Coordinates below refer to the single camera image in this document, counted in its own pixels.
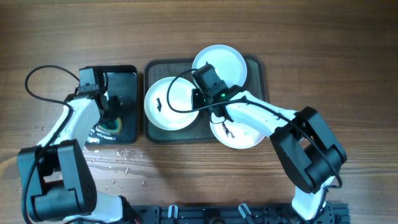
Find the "green yellow sponge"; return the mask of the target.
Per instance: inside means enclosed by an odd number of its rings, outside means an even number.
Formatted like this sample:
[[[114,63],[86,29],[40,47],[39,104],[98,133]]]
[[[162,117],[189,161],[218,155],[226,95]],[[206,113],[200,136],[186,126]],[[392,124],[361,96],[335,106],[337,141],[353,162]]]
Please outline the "green yellow sponge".
[[[110,135],[117,135],[123,130],[123,124],[121,118],[116,118],[108,123],[97,125],[95,129]]]

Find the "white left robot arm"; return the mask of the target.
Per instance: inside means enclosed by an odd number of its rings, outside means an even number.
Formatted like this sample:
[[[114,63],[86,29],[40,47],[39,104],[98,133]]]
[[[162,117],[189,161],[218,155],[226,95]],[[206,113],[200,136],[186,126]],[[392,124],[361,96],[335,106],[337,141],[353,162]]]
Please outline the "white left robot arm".
[[[109,103],[100,91],[70,94],[49,134],[21,149],[21,209],[26,223],[135,223],[136,212],[122,196],[97,191],[82,148],[91,129],[107,120]]]

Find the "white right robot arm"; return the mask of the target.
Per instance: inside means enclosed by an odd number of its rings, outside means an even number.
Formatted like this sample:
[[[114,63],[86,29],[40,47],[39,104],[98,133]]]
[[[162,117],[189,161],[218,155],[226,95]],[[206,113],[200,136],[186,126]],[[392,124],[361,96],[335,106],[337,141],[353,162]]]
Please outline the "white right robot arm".
[[[347,156],[320,113],[279,108],[256,98],[240,87],[194,89],[193,109],[209,110],[215,116],[244,124],[271,140],[288,178],[295,185],[292,208],[306,221],[314,222],[326,205],[330,189],[339,189],[339,175]]]

